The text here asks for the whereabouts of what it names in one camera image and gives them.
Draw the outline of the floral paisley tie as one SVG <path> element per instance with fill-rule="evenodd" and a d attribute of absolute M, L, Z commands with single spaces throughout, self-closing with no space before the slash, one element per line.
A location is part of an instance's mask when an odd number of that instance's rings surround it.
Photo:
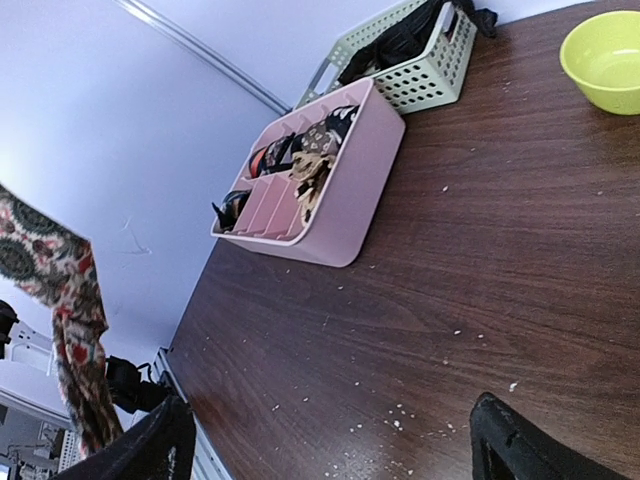
<path fill-rule="evenodd" d="M 87 458 L 123 434 L 106 380 L 108 330 L 90 242 L 1 189 L 1 277 L 48 307 L 58 385 Z"/>

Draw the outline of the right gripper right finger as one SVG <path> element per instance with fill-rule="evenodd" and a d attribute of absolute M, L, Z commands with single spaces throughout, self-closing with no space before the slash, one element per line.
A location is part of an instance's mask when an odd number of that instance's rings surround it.
<path fill-rule="evenodd" d="M 546 434 L 490 392 L 470 414 L 474 479 L 621 479 L 614 470 Z"/>

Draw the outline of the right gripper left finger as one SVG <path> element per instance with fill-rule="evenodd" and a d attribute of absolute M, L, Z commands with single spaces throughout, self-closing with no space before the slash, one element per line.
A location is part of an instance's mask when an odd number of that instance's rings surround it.
<path fill-rule="evenodd" d="M 107 448 L 59 474 L 62 480 L 189 480 L 196 444 L 192 409 L 169 396 Z"/>

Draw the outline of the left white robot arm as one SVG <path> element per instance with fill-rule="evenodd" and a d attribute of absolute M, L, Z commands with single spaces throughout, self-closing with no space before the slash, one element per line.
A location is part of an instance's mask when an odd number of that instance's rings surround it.
<path fill-rule="evenodd" d="M 170 393 L 170 388 L 144 379 L 148 363 L 133 363 L 111 356 L 106 361 L 106 382 L 114 404 L 130 415 L 149 413 Z M 58 397 L 57 370 L 53 341 L 19 319 L 5 301 L 1 303 L 1 378 L 11 373 L 25 373 L 32 387 L 22 380 L 12 380 L 1 388 L 1 397 L 9 404 L 60 426 L 70 424 Z"/>

